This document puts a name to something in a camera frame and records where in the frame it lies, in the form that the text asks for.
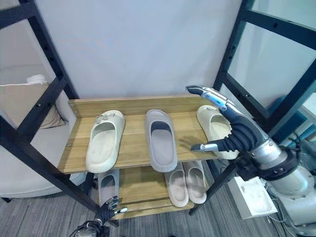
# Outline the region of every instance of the gray carpet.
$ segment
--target gray carpet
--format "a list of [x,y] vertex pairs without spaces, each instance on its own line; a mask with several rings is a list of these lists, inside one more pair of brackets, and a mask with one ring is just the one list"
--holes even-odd
[[[97,192],[92,190],[91,197]],[[188,210],[143,216],[111,226],[112,237],[283,237],[266,217],[242,220],[227,186],[194,216]],[[0,201],[0,236],[66,237],[94,213],[62,193],[36,198]]]

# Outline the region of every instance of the white slipper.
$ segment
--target white slipper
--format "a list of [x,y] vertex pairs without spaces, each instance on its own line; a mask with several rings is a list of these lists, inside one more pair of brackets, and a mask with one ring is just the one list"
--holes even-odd
[[188,204],[189,195],[182,163],[178,163],[173,171],[165,173],[164,178],[166,179],[169,197],[173,205],[184,207]]
[[85,161],[90,172],[102,173],[114,166],[124,127],[125,118],[120,111],[110,110],[97,117]]
[[100,206],[114,196],[119,197],[119,169],[98,174],[98,190]]
[[[216,107],[202,105],[197,110],[197,119],[208,141],[223,139],[231,133],[232,128],[229,121],[221,115]],[[238,155],[238,151],[214,153],[222,159],[235,159]]]
[[195,160],[182,164],[190,200],[197,204],[204,203],[206,200],[206,184],[202,162]]
[[145,118],[151,165],[158,172],[170,172],[177,166],[178,157],[172,121],[161,110],[149,110]]

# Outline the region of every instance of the wooden shelf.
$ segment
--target wooden shelf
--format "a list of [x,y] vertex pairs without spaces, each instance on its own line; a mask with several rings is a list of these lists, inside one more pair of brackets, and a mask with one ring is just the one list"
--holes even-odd
[[150,109],[163,110],[172,119],[179,162],[215,159],[214,153],[191,152],[196,143],[207,142],[196,111],[209,104],[199,96],[165,96],[123,99],[70,100],[77,120],[58,164],[66,174],[86,172],[85,158],[95,118],[108,110],[125,115],[126,125],[120,143],[118,159],[113,169],[120,169],[119,207],[128,212],[115,219],[131,218],[162,212],[190,209],[174,206],[168,194],[163,173],[153,170],[144,129],[145,114]]
[[[190,151],[191,145],[207,142],[206,136],[196,118],[196,110],[169,113],[174,126],[179,161],[216,158],[214,153],[197,153]],[[113,169],[151,165],[144,129],[145,115],[125,115],[125,119],[126,125],[120,143],[118,159]],[[58,169],[61,172],[70,174],[87,171],[85,158],[94,120],[95,117],[77,118],[68,139],[67,146],[58,164]]]
[[192,202],[189,202],[184,207],[166,206],[166,207],[159,207],[159,208],[146,209],[146,210],[140,210],[140,211],[129,211],[127,213],[117,215],[116,217],[114,217],[114,219],[119,220],[119,219],[126,219],[126,218],[138,217],[138,216],[159,214],[159,213],[170,212],[170,211],[181,211],[181,210],[191,209],[193,207],[194,207],[194,204]]
[[185,210],[194,204],[189,202],[182,208],[174,206],[169,199],[164,174],[147,166],[120,170],[119,208],[125,206],[128,212],[115,219]]

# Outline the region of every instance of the pillow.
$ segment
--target pillow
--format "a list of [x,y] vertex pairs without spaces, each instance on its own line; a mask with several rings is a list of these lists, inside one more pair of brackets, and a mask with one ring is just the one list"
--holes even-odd
[[[34,76],[35,80],[32,78],[29,78],[29,83],[26,84],[0,85],[0,110],[4,111],[17,127],[48,88],[48,83],[39,80],[39,75]],[[65,122],[53,105],[39,128],[62,125],[65,125]]]

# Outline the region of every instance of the white box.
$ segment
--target white box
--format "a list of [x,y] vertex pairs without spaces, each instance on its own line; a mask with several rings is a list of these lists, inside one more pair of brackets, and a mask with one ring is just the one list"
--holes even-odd
[[234,177],[228,182],[228,186],[242,219],[265,216],[277,212],[276,206],[260,182],[259,177],[246,182],[241,177]]

